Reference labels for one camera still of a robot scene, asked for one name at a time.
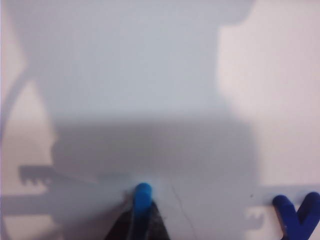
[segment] white wall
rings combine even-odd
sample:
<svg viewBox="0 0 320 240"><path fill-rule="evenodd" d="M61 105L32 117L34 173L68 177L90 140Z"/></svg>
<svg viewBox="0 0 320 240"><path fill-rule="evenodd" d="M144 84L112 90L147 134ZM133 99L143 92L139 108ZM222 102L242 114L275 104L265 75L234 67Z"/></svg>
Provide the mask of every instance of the white wall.
<svg viewBox="0 0 320 240"><path fill-rule="evenodd" d="M1 237L101 239L148 181L173 240L280 239L272 198L320 192L319 12L2 1Z"/></svg>

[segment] blue plastic tip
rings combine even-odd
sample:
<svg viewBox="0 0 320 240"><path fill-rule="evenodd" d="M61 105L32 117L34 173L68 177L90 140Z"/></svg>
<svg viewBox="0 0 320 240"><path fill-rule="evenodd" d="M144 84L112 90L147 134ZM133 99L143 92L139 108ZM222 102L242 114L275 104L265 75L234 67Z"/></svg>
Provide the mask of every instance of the blue plastic tip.
<svg viewBox="0 0 320 240"><path fill-rule="evenodd" d="M152 187L148 183L140 183L135 187L133 213L135 218L148 217L152 204Z"/></svg>

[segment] white surface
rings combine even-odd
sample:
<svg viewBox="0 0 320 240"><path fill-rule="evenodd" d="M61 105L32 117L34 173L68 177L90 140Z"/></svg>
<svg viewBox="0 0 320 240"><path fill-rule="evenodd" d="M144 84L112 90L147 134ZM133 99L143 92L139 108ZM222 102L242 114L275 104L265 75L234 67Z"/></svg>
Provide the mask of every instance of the white surface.
<svg viewBox="0 0 320 240"><path fill-rule="evenodd" d="M280 239L272 198L320 191L319 12L2 1L1 239L102 239L140 181L173 240Z"/></svg>

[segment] blue clip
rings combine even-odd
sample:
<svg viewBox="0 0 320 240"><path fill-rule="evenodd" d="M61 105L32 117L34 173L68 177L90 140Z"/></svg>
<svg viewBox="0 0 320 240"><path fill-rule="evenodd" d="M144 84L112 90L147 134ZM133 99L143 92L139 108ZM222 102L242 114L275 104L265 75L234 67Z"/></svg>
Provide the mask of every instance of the blue clip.
<svg viewBox="0 0 320 240"><path fill-rule="evenodd" d="M308 240L320 220L320 195L310 192L296 212L284 195L276 196L272 204L282 226L282 240Z"/></svg>

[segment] blue plastic object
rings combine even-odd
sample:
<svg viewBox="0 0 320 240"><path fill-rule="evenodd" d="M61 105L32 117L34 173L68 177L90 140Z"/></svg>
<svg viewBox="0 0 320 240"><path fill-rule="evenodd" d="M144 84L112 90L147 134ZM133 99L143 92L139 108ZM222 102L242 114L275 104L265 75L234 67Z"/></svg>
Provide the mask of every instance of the blue plastic object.
<svg viewBox="0 0 320 240"><path fill-rule="evenodd" d="M276 196L272 204L283 230L282 240L308 240L320 220L320 195L310 192L296 212L284 195Z"/></svg>
<svg viewBox="0 0 320 240"><path fill-rule="evenodd" d="M148 230L152 206L152 188L147 183L140 183L135 188L133 198L132 239L144 239Z"/></svg>

